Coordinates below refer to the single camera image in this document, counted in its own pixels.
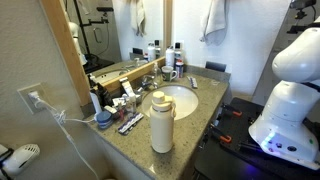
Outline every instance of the lid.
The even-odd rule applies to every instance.
[[[182,66],[182,65],[183,65],[183,62],[176,62],[176,65],[177,65],[177,66]]]
[[[152,107],[157,111],[167,111],[172,107],[173,98],[165,96],[162,91],[156,91],[152,97]]]
[[[104,123],[109,121],[111,118],[111,113],[109,111],[102,111],[96,117],[98,122]]]

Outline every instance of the lotion bottle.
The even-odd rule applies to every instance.
[[[150,107],[151,143],[158,153],[166,153],[173,146],[173,125],[175,112],[173,97],[165,96],[162,91],[153,93]]]
[[[174,68],[174,50],[173,46],[169,46],[166,50],[166,66]]]

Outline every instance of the bathroom sink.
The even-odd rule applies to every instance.
[[[111,79],[114,79],[116,77],[118,77],[119,75],[121,75],[122,73],[126,73],[126,70],[115,70],[115,71],[111,71],[111,72],[107,72],[104,73],[102,75],[99,76],[91,76],[91,79],[95,82],[95,83],[105,83]]]
[[[148,117],[150,117],[149,109],[152,105],[152,96],[156,91],[162,91],[166,96],[174,97],[177,113],[174,120],[179,120],[190,115],[199,103],[197,95],[189,88],[178,85],[160,87],[148,93],[142,100],[142,111]]]

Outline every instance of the power cord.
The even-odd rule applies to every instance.
[[[77,122],[82,122],[82,123],[89,123],[94,121],[90,120],[90,121],[81,121],[79,119],[66,119],[66,113],[65,110],[62,110],[61,112],[59,112],[57,109],[55,109],[54,107],[52,107],[49,103],[47,103],[46,101],[42,100],[38,94],[38,92],[33,91],[31,93],[29,93],[29,97],[32,98],[34,105],[36,108],[46,108],[51,115],[53,116],[53,118],[57,121],[59,127],[61,128],[61,130],[63,131],[63,133],[66,135],[67,139],[69,140],[69,142],[73,145],[74,149],[76,150],[78,156],[80,157],[80,159],[87,165],[87,167],[93,172],[93,174],[95,175],[96,179],[99,180],[99,177],[97,175],[97,173],[95,172],[95,170],[90,166],[90,164],[83,158],[83,156],[81,155],[81,153],[79,152],[76,143],[74,142],[72,136],[67,132],[67,130],[62,126],[66,120],[69,121],[77,121]]]

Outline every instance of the white cable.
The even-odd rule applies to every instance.
[[[66,135],[67,139],[69,140],[69,142],[73,145],[74,149],[76,150],[78,156],[80,157],[80,159],[87,165],[87,167],[93,172],[93,174],[96,176],[96,179],[99,180],[99,176],[97,175],[97,173],[95,172],[95,170],[90,166],[90,164],[83,158],[83,156],[81,155],[81,153],[79,152],[76,143],[74,142],[72,136],[67,132],[67,130],[62,126],[62,124],[65,122],[65,120],[76,120],[76,119],[65,119],[66,118],[66,114],[64,113],[65,111],[61,111],[61,113],[58,112],[58,110],[56,110],[54,107],[52,107],[50,104],[48,104],[46,101],[42,100],[40,97],[34,97],[35,99],[37,99],[37,101],[35,102],[35,106],[37,108],[40,107],[45,107],[54,117],[54,119],[58,122],[59,127],[61,128],[61,130],[64,132],[64,134]]]

